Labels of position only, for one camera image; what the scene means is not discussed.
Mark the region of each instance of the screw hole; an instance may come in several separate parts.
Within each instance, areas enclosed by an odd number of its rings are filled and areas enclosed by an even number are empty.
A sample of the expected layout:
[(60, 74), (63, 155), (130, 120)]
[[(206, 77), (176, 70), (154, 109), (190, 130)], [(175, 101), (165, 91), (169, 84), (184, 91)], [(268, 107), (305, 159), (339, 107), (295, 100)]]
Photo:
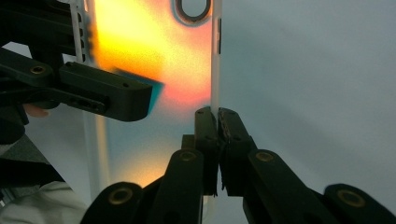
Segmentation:
[(256, 154), (256, 158), (260, 161), (271, 161), (274, 159), (274, 156), (269, 154), (268, 152), (259, 152)]
[(114, 205), (123, 204), (128, 202), (132, 196), (133, 192), (128, 188), (119, 188), (113, 190), (108, 196), (108, 201)]
[(35, 66), (35, 67), (32, 67), (31, 69), (30, 69), (30, 72), (31, 73), (33, 73), (33, 74), (42, 74), (44, 71), (46, 71), (46, 68), (45, 67), (43, 67), (43, 66)]
[(342, 202), (352, 207), (363, 207), (366, 205), (366, 201), (364, 201), (364, 199), (359, 194), (351, 190), (340, 189), (337, 191), (337, 196)]
[(180, 154), (180, 158), (183, 161), (193, 161), (193, 160), (195, 160), (196, 157), (197, 156), (194, 153), (189, 152), (189, 151), (183, 152), (183, 153)]

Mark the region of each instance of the clamp jaw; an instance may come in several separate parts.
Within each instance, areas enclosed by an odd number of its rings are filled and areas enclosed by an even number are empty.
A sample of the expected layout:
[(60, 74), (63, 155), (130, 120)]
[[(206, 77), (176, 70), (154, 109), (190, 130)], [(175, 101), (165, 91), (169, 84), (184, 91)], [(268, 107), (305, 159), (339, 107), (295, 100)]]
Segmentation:
[(11, 41), (28, 46), (33, 59), (0, 48), (0, 144), (24, 134), (23, 104), (49, 109), (63, 103), (122, 121), (148, 114), (149, 84), (80, 63), (64, 64), (63, 53), (75, 54), (68, 4), (2, 1), (0, 47)]
[(243, 197), (249, 223), (396, 223), (396, 217), (360, 189), (308, 188), (273, 151), (258, 149), (239, 115), (209, 107), (195, 113), (194, 134), (183, 135), (163, 177), (140, 188), (107, 187), (81, 223), (202, 223), (203, 195), (217, 195), (218, 167), (229, 196)]

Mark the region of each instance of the smartphone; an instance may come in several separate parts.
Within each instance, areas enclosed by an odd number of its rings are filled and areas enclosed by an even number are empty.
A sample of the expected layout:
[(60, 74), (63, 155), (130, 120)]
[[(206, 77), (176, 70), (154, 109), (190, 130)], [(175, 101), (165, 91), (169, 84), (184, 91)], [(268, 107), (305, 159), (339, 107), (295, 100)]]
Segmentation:
[(211, 105), (217, 114), (221, 1), (202, 1), (195, 15), (181, 0), (71, 4), (78, 60), (153, 86), (145, 119), (84, 115), (93, 198), (116, 182), (145, 187), (161, 177), (194, 132), (194, 112)]

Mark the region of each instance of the white background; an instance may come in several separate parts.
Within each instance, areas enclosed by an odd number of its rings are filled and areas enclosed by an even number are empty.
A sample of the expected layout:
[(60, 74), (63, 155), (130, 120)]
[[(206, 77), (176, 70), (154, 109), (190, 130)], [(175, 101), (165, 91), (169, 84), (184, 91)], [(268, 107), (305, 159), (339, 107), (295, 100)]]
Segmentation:
[[(224, 0), (220, 78), (220, 106), (237, 111), (258, 147), (308, 187), (346, 183), (394, 214), (395, 11), (392, 0)], [(31, 119), (28, 135), (61, 160), (67, 141), (84, 145), (79, 113), (63, 106)], [(74, 156), (57, 169), (77, 169), (66, 179), (84, 192), (86, 155)], [(241, 200), (220, 194), (216, 205), (210, 223), (247, 223)]]

